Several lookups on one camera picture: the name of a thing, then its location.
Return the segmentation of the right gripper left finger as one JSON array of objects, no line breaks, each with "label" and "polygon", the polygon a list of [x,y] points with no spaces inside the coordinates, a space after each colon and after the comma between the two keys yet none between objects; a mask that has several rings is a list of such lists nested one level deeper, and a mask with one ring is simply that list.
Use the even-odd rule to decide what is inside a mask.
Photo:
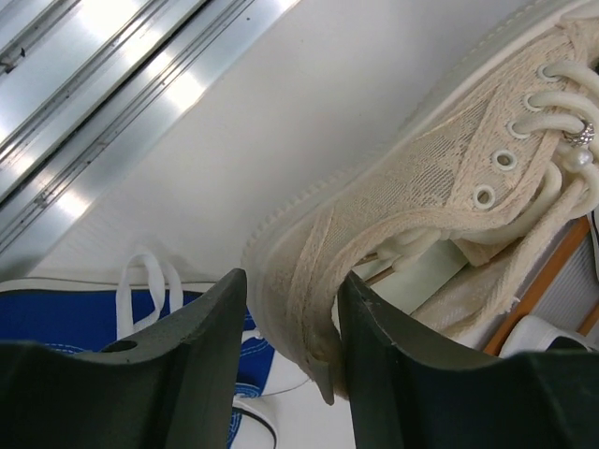
[{"label": "right gripper left finger", "polygon": [[246,275],[99,352],[1,346],[5,448],[223,448],[238,372]]}]

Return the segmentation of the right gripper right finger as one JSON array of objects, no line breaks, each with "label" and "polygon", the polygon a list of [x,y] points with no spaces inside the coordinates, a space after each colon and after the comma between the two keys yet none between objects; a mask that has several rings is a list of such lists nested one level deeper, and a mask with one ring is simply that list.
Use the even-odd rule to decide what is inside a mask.
[{"label": "right gripper right finger", "polygon": [[353,274],[338,307],[357,447],[597,446],[597,354],[486,355],[422,325]]}]

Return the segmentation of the black white sneaker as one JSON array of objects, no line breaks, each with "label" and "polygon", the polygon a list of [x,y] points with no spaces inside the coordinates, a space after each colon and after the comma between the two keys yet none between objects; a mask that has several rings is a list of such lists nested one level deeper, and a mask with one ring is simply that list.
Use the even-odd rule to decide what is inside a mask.
[{"label": "black white sneaker", "polygon": [[587,222],[590,235],[552,278],[533,310],[520,318],[499,352],[558,349],[598,351],[598,214]]}]

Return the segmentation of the beige sneaker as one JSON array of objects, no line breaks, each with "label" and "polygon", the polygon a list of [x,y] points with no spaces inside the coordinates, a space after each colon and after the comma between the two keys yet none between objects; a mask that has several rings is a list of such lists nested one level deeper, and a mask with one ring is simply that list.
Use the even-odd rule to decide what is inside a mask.
[{"label": "beige sneaker", "polygon": [[345,397],[337,291],[365,261],[405,272],[449,242],[466,271],[415,311],[455,338],[510,308],[546,245],[598,205],[598,5],[535,1],[489,33],[423,99],[397,142],[312,185],[244,250],[266,340]]}]

